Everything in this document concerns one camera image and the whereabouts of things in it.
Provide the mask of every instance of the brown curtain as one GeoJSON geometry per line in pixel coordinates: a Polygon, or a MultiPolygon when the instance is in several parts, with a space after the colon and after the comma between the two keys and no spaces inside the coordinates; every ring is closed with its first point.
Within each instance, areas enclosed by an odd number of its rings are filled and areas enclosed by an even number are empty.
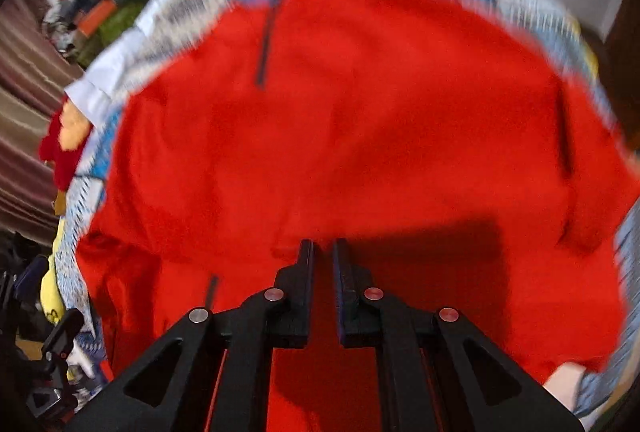
{"type": "Polygon", "coordinates": [[[42,243],[55,237],[56,189],[38,144],[63,89],[82,74],[40,33],[48,7],[46,0],[0,6],[0,227],[42,243]]]}

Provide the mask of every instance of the silver rivet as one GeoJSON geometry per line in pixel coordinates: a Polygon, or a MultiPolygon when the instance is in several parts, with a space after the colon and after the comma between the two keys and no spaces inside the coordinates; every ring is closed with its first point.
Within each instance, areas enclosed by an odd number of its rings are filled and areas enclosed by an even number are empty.
{"type": "Polygon", "coordinates": [[[385,292],[379,287],[368,287],[364,290],[364,298],[367,300],[380,300],[385,292]]]}
{"type": "Polygon", "coordinates": [[[191,313],[189,313],[189,319],[193,323],[203,323],[207,318],[209,318],[209,312],[202,307],[192,309],[191,313]]]}
{"type": "Polygon", "coordinates": [[[460,317],[460,313],[453,309],[453,307],[443,307],[438,314],[440,320],[444,320],[445,322],[455,322],[460,317]]]}
{"type": "Polygon", "coordinates": [[[264,292],[264,297],[270,302],[277,302],[284,297],[284,291],[282,289],[272,287],[264,292]]]}

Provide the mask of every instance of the orange cloth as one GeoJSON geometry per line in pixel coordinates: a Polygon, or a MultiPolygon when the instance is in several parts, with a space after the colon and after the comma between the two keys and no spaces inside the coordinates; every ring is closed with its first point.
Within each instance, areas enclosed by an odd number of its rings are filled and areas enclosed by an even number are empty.
{"type": "MultiPolygon", "coordinates": [[[[602,368],[623,319],[612,239],[638,198],[583,86],[449,0],[235,6],[124,113],[77,258],[117,374],[193,306],[269,287],[302,238],[347,237],[380,287],[462,309],[540,382],[602,368]]],[[[372,351],[343,351],[330,257],[312,338],[277,351],[269,430],[378,426],[372,351]]]]}

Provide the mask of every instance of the patterned fabric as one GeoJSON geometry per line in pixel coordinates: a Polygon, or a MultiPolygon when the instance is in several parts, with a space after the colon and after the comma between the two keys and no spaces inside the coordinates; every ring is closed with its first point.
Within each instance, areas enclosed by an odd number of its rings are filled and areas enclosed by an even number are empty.
{"type": "MultiPolygon", "coordinates": [[[[94,358],[104,355],[99,319],[94,318],[86,285],[75,261],[75,249],[80,236],[88,228],[92,216],[104,196],[104,181],[108,175],[111,149],[116,137],[120,114],[132,92],[140,90],[149,80],[182,50],[196,44],[231,0],[152,0],[136,21],[138,33],[135,43],[126,47],[121,65],[100,79],[100,123],[86,145],[67,197],[66,228],[60,250],[56,253],[56,270],[60,293],[67,307],[78,307],[85,316],[85,333],[79,340],[81,347],[94,358]]],[[[238,0],[246,3],[273,0],[238,0]]],[[[585,50],[577,22],[556,0],[460,0],[470,9],[501,22],[505,28],[518,33],[524,29],[539,41],[550,61],[559,72],[581,74],[590,90],[598,113],[607,125],[615,119],[607,98],[599,85],[592,55],[585,50]]],[[[622,282],[630,300],[627,328],[621,337],[621,347],[611,359],[611,367],[602,374],[584,377],[578,394],[578,411],[588,413],[611,393],[619,378],[628,349],[640,325],[637,307],[640,299],[640,237],[638,218],[632,213],[620,228],[618,243],[620,260],[625,271],[622,282]]]]}

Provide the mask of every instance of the dark red fabric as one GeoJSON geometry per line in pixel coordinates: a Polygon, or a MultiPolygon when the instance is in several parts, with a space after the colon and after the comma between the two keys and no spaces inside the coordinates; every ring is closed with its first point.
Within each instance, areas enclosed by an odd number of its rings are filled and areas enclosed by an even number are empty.
{"type": "Polygon", "coordinates": [[[75,150],[64,151],[60,148],[60,142],[58,141],[60,129],[62,128],[62,125],[60,125],[60,115],[62,114],[62,107],[67,99],[66,95],[62,98],[62,105],[54,112],[51,123],[49,123],[49,128],[47,129],[47,135],[44,136],[38,148],[38,155],[42,161],[52,161],[55,163],[53,182],[55,186],[63,192],[69,189],[71,179],[73,179],[76,174],[78,161],[82,157],[84,145],[86,145],[86,141],[89,139],[89,135],[87,135],[75,150]]]}
{"type": "MultiPolygon", "coordinates": [[[[132,97],[77,259],[117,374],[206,298],[235,307],[301,238],[350,239],[407,303],[462,309],[544,382],[602,368],[623,318],[613,235],[638,197],[580,83],[449,0],[235,6],[132,97]]],[[[273,431],[375,430],[371,351],[335,333],[330,257],[305,351],[279,351],[273,431]]]]}

